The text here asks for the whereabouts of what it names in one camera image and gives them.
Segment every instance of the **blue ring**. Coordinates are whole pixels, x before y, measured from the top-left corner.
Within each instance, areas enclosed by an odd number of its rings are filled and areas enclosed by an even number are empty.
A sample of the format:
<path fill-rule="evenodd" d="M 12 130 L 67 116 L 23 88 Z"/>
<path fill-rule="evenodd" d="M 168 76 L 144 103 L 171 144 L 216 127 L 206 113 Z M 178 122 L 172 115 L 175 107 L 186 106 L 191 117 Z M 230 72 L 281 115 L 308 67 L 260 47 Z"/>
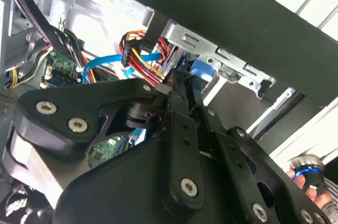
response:
<path fill-rule="evenodd" d="M 304 174 L 304 173 L 307 173 L 307 172 L 321 173 L 322 171 L 319 170 L 319 169 L 304 169 L 304 170 L 299 170 L 299 171 L 295 174 L 294 178 L 292 178 L 292 180 L 295 180 L 299 175 Z"/>

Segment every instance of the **black metal plate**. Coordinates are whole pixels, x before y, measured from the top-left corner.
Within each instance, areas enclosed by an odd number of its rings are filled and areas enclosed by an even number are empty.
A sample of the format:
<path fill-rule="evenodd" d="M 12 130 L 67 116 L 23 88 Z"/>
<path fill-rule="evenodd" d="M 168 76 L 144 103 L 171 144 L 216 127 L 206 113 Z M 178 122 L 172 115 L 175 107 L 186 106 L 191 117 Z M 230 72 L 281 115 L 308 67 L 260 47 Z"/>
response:
<path fill-rule="evenodd" d="M 327 105 L 337 42 L 274 0 L 137 0 Z"/>

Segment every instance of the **hand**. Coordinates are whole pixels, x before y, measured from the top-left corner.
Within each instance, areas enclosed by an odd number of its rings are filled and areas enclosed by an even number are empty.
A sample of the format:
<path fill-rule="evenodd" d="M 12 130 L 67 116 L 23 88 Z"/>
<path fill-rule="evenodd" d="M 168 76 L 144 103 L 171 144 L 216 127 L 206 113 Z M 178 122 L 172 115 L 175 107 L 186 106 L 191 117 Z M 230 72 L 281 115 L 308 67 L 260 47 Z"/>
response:
<path fill-rule="evenodd" d="M 292 179 L 295 176 L 294 170 L 289 170 L 286 174 Z M 303 175 L 299 175 L 294 182 L 298 185 L 299 188 L 303 188 L 305 184 L 305 177 Z M 329 192 L 325 192 L 324 194 L 318 196 L 317 191 L 313 188 L 309 188 L 306 191 L 306 195 L 320 208 L 329 203 L 332 200 L 331 194 Z"/>

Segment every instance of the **black mechanical arm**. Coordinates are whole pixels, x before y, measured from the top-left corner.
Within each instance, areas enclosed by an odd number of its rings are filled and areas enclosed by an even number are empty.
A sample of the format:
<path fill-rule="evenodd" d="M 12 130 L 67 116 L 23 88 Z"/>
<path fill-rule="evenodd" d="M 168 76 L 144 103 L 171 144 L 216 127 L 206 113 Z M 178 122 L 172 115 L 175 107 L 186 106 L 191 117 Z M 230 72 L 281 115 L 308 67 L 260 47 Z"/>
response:
<path fill-rule="evenodd" d="M 330 223 L 243 129 L 222 127 L 194 77 L 174 73 L 167 95 L 142 79 L 25 93 L 5 167 L 46 195 L 53 224 Z M 144 142 L 83 167 L 93 142 L 135 128 Z"/>

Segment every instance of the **vent grille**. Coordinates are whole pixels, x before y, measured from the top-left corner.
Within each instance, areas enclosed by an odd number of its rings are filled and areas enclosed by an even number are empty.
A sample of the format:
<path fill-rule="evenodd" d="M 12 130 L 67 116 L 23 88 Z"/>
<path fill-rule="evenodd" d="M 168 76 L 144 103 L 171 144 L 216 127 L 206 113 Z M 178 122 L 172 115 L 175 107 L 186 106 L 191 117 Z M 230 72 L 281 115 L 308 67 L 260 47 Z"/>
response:
<path fill-rule="evenodd" d="M 15 104 L 15 99 L 6 95 L 5 93 L 0 93 L 0 116 L 4 115 L 10 107 Z"/>

